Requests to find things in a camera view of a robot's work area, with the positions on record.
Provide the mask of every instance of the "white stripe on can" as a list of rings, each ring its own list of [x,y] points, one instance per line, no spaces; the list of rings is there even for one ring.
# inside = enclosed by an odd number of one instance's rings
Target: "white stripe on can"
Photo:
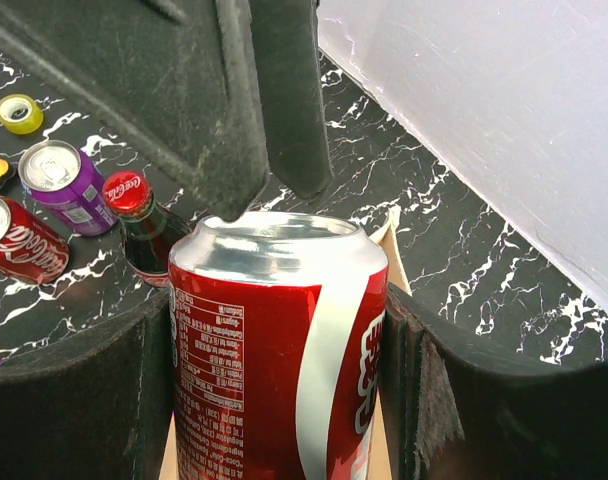
[[[335,389],[369,277],[334,278],[322,285],[297,382],[295,431],[307,480],[326,479]]]

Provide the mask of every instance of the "soda can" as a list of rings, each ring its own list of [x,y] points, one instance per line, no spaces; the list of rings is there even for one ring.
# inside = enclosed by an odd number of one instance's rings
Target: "soda can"
[[[0,273],[27,283],[49,283],[68,264],[66,240],[10,198],[0,197]]]
[[[72,145],[60,140],[33,145],[18,172],[26,191],[75,233],[101,235],[117,222],[102,197],[102,174]]]
[[[202,220],[169,256],[180,480],[364,480],[388,260],[343,220]]]

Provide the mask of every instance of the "marble table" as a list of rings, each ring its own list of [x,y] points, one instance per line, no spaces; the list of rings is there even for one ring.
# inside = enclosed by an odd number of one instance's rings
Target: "marble table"
[[[272,178],[252,208],[335,215],[370,233],[398,205],[401,256],[417,302],[543,362],[581,366],[608,358],[608,315],[340,68],[323,58],[322,72],[335,180],[311,204]],[[10,93],[35,98],[45,122],[26,137],[0,125],[1,157],[17,164],[32,144],[65,140],[91,156],[105,175],[144,171],[157,198],[184,218],[194,221],[201,213],[150,159],[0,52],[0,98]],[[127,266],[117,229],[98,238],[72,235],[24,194],[19,180],[5,193],[68,238],[73,257],[52,285],[30,286],[0,275],[0,359],[92,328],[155,293]]]

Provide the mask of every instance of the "bottle neck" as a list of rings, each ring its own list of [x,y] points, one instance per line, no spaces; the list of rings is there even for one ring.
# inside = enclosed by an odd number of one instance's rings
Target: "bottle neck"
[[[124,232],[135,240],[155,238],[166,228],[166,211],[154,199],[137,216],[120,216]]]

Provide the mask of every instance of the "beige cardboard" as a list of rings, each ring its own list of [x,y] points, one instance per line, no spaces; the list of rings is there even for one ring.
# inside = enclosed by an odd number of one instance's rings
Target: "beige cardboard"
[[[380,245],[389,261],[389,281],[397,285],[402,290],[410,293],[408,279],[402,266],[400,253],[397,247],[397,237],[395,231],[399,226],[400,207],[395,206],[388,212],[384,225],[371,235],[371,240]],[[384,421],[382,418],[382,408],[379,399],[375,406],[373,418],[373,443],[371,446],[371,462],[368,469],[370,480],[391,480],[391,468],[388,463],[388,450],[386,436],[384,435]],[[160,480],[177,480],[177,454],[175,449],[175,423],[171,421],[168,432],[166,451],[164,452],[164,462]]]

